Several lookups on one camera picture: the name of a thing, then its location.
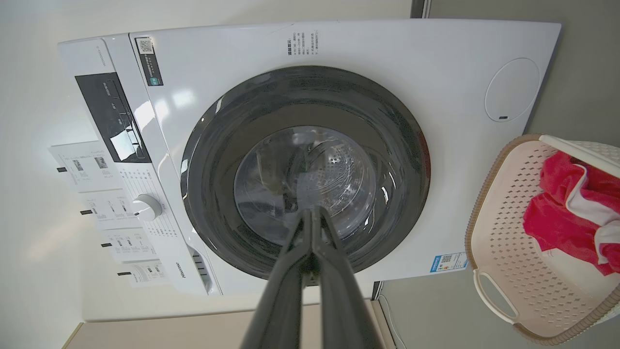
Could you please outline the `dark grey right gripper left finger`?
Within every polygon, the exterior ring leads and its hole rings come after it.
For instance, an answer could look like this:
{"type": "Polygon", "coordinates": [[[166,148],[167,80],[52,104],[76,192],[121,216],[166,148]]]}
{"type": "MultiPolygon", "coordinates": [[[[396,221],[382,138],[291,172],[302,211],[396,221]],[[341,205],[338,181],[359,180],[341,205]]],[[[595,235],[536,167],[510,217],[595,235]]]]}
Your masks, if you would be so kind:
{"type": "Polygon", "coordinates": [[[312,214],[305,209],[283,245],[242,349],[298,349],[304,277],[311,272],[312,214]]]}

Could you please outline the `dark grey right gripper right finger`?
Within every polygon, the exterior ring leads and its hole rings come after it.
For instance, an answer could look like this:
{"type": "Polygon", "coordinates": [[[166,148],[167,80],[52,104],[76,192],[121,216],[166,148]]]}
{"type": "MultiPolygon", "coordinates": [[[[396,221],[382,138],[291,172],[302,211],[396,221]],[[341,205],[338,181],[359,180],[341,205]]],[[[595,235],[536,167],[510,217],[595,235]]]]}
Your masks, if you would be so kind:
{"type": "Polygon", "coordinates": [[[348,256],[327,210],[313,207],[313,256],[316,258],[323,316],[324,349],[381,349],[348,256]]]}

